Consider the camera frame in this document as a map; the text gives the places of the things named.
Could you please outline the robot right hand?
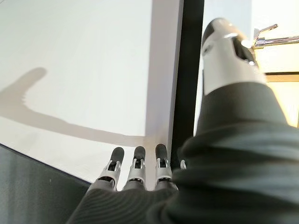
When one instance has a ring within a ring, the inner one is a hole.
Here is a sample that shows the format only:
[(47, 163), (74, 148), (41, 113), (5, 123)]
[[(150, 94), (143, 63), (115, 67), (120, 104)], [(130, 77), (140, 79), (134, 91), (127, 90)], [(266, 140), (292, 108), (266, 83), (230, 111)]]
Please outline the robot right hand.
[(296, 224), (299, 131), (288, 125), (251, 43), (229, 21), (212, 20), (202, 39), (203, 94), (185, 163), (154, 191), (129, 182), (109, 190), (105, 172), (71, 224)]

